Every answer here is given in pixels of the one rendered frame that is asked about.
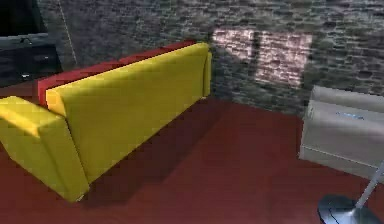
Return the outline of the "grey shelf cabinet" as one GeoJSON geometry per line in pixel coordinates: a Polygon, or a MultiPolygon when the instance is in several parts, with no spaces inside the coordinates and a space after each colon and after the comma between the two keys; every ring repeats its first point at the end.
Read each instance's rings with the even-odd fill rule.
{"type": "Polygon", "coordinates": [[[384,161],[384,97],[315,86],[303,116],[298,157],[372,177],[384,161]]]}

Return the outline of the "black television set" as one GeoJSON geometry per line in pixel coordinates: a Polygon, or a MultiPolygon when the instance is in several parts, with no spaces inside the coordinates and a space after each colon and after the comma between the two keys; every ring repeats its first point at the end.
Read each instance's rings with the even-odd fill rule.
{"type": "Polygon", "coordinates": [[[0,0],[0,37],[46,32],[37,0],[0,0]]]}

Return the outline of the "yellow sofa with red cushions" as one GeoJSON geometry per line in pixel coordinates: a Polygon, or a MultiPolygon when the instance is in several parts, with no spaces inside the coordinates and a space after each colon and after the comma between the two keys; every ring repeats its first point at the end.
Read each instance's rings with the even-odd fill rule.
{"type": "Polygon", "coordinates": [[[93,182],[210,94],[208,44],[182,41],[37,83],[37,102],[0,99],[0,145],[74,202],[93,182]]]}

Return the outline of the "dark television stand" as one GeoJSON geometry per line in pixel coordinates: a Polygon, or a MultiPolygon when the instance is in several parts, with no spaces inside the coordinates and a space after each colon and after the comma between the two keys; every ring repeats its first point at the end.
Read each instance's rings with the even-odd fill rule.
{"type": "Polygon", "coordinates": [[[47,33],[0,37],[0,87],[61,71],[55,43],[47,33]]]}

